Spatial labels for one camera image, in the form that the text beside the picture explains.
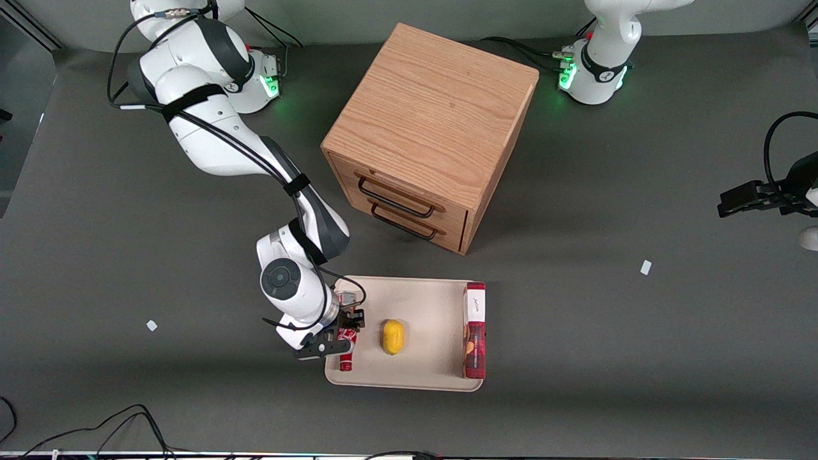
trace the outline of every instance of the tray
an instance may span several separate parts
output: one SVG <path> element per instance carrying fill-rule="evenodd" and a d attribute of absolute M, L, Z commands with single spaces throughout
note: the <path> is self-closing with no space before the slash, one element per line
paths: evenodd
<path fill-rule="evenodd" d="M 482 380 L 463 377 L 463 291 L 467 281 L 394 277 L 350 277 L 366 289 L 366 327 L 358 333 L 353 370 L 341 372 L 339 357 L 324 364 L 335 385 L 413 390 L 475 391 Z M 338 280 L 337 291 L 361 291 Z M 381 348 L 383 325 L 403 324 L 404 345 L 391 356 Z"/>

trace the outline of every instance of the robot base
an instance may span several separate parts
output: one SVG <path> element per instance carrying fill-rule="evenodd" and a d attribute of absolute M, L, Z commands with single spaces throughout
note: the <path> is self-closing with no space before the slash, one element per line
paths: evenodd
<path fill-rule="evenodd" d="M 281 79 L 278 75 L 278 61 L 275 56 L 268 56 L 258 50 L 248 53 L 255 62 L 253 76 L 238 91 L 234 83 L 228 83 L 224 89 L 230 103 L 240 114 L 251 114 L 262 110 L 280 94 Z"/>
<path fill-rule="evenodd" d="M 571 52 L 574 56 L 579 56 L 582 47 L 588 43 L 584 38 L 578 40 L 573 45 L 563 47 L 563 52 Z M 567 92 L 576 101 L 589 106 L 596 106 L 607 102 L 616 90 L 622 87 L 622 78 L 627 72 L 627 67 L 619 73 L 613 75 L 610 81 L 599 83 L 594 75 L 585 68 L 581 62 L 573 62 L 568 69 L 560 73 L 558 88 Z"/>

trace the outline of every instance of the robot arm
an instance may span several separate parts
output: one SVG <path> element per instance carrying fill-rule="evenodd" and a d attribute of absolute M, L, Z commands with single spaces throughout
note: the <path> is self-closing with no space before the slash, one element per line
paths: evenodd
<path fill-rule="evenodd" d="M 178 2 L 153 2 L 178 7 Z M 143 22 L 148 34 L 164 34 L 154 22 Z M 134 67 L 138 72 L 131 69 L 129 83 L 137 87 L 135 93 L 143 102 L 155 100 L 165 107 L 163 115 L 174 137 L 199 169 L 220 176 L 267 174 L 284 185 L 299 217 L 256 244 L 259 285 L 283 313 L 279 322 L 266 321 L 276 325 L 299 359 L 348 353 L 351 342 L 337 340 L 335 328 L 350 315 L 340 310 L 317 266 L 346 250 L 349 230 L 287 154 L 244 124 L 228 98 L 225 89 L 230 85 L 238 83 L 237 93 L 246 92 L 255 67 L 239 36 L 216 20 L 196 17 L 168 34 Z M 146 91 L 139 90 L 140 83 Z M 191 117 L 200 122 L 193 123 Z"/>
<path fill-rule="evenodd" d="M 672 10 L 694 0 L 585 0 L 598 24 L 593 38 L 580 38 L 563 48 L 579 56 L 560 77 L 560 89 L 583 104 L 608 101 L 622 86 L 625 63 L 639 39 L 642 24 L 636 15 Z"/>
<path fill-rule="evenodd" d="M 742 211 L 772 209 L 778 209 L 781 215 L 798 213 L 818 217 L 818 151 L 796 161 L 787 177 L 775 180 L 772 175 L 770 145 L 773 134 L 781 123 L 795 117 L 818 120 L 818 113 L 789 112 L 772 124 L 764 138 L 764 174 L 767 182 L 754 180 L 722 193 L 719 217 L 729 217 Z M 803 248 L 818 251 L 818 227 L 804 229 L 798 240 Z"/>
<path fill-rule="evenodd" d="M 212 0 L 131 0 L 131 16 L 134 20 L 153 15 L 157 11 L 179 8 L 207 10 L 205 17 L 226 20 L 245 9 L 245 0 L 219 0 L 218 2 Z M 149 20 L 141 23 L 138 28 L 145 38 L 153 42 L 181 20 Z"/>

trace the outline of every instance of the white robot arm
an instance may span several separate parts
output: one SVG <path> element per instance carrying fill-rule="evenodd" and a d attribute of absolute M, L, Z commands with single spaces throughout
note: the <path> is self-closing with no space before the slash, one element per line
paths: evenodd
<path fill-rule="evenodd" d="M 202 1 L 136 0 L 131 8 L 138 19 L 137 14 L 144 11 L 153 14 L 193 7 L 180 3 Z M 218 4 L 228 3 L 243 6 L 243 1 L 235 0 L 220 0 Z M 244 124 L 235 101 L 228 98 L 230 94 L 244 97 L 250 93 L 252 99 L 250 88 L 267 84 L 263 74 L 259 79 L 253 77 L 258 74 L 258 60 L 248 53 L 238 34 L 215 19 L 197 16 L 173 20 L 177 24 L 185 21 L 174 29 L 161 24 L 168 21 L 153 19 L 140 24 L 146 37 L 162 39 L 132 65 L 130 86 L 141 102 L 157 101 L 164 106 L 162 114 L 174 137 L 199 169 L 219 176 L 268 174 L 284 186 L 297 205 L 299 217 L 256 243 L 262 269 L 259 284 L 267 299 L 283 313 L 279 322 L 265 321 L 276 325 L 299 359 L 348 353 L 352 343 L 337 340 L 335 328 L 339 320 L 345 327 L 350 322 L 360 327 L 362 318 L 356 321 L 354 315 L 340 311 L 335 293 L 317 271 L 319 264 L 346 249 L 346 223 L 272 139 L 260 137 Z M 237 86 L 234 93 L 226 91 L 230 85 Z"/>
<path fill-rule="evenodd" d="M 574 54 L 576 62 L 560 76 L 560 89 L 583 104 L 608 101 L 622 86 L 625 63 L 642 37 L 642 24 L 636 15 L 672 10 L 693 1 L 585 0 L 598 24 L 590 41 L 581 38 L 563 48 L 563 52 Z"/>

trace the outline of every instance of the drawer handle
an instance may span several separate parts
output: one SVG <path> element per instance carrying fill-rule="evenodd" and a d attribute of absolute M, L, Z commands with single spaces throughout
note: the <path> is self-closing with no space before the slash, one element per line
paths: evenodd
<path fill-rule="evenodd" d="M 403 226 L 402 226 L 400 223 L 397 223 L 397 222 L 395 222 L 395 221 L 393 221 L 393 220 L 387 219 L 387 218 L 385 218 L 385 217 L 384 217 L 384 216 L 382 216 L 382 215 L 378 215 L 378 214 L 375 212 L 375 210 L 376 210 L 377 208 L 378 208 L 378 204 L 377 204 L 377 203 L 372 203 L 372 211 L 371 211 L 371 213 L 372 213 L 372 217 L 374 217 L 375 219 L 378 219 L 378 220 L 382 220 L 382 221 L 384 221 L 384 222 L 388 223 L 389 225 L 391 225 L 391 226 L 393 226 L 393 227 L 400 228 L 400 229 L 401 229 L 401 230 L 403 230 L 404 232 L 406 232 L 406 233 L 410 233 L 411 235 L 414 235 L 414 236 L 416 236 L 416 237 L 420 238 L 421 240 L 426 240 L 426 241 L 429 241 L 429 240 L 431 240 L 432 238 L 434 238 L 434 237 L 435 237 L 435 235 L 437 235 L 437 234 L 438 234 L 438 230 L 437 230 L 436 228 L 432 228 L 432 234 L 431 234 L 431 235 L 424 235 L 423 233 L 418 233 L 418 232 L 416 232 L 416 231 L 412 230 L 411 228 L 406 228 L 406 227 L 403 227 Z"/>
<path fill-rule="evenodd" d="M 375 198 L 378 201 L 383 201 L 387 205 L 390 205 L 393 208 L 399 209 L 399 210 L 401 210 L 401 211 L 403 211 L 403 212 L 405 212 L 405 213 L 407 213 L 409 215 L 413 215 L 413 216 L 415 216 L 417 218 L 420 218 L 420 219 L 428 219 L 429 216 L 432 215 L 432 213 L 434 212 L 434 206 L 429 206 L 429 210 L 426 211 L 425 213 L 420 213 L 418 211 L 415 211 L 412 208 L 407 208 L 406 206 L 404 206 L 404 205 L 402 205 L 400 203 L 396 203 L 395 201 L 390 200 L 386 196 L 381 196 L 381 195 L 378 195 L 377 193 L 375 193 L 375 192 L 373 192 L 371 190 L 366 190 L 363 187 L 364 182 L 366 182 L 366 178 L 361 176 L 361 179 L 358 181 L 358 190 L 360 190 L 364 195 L 369 196 L 370 198 Z"/>

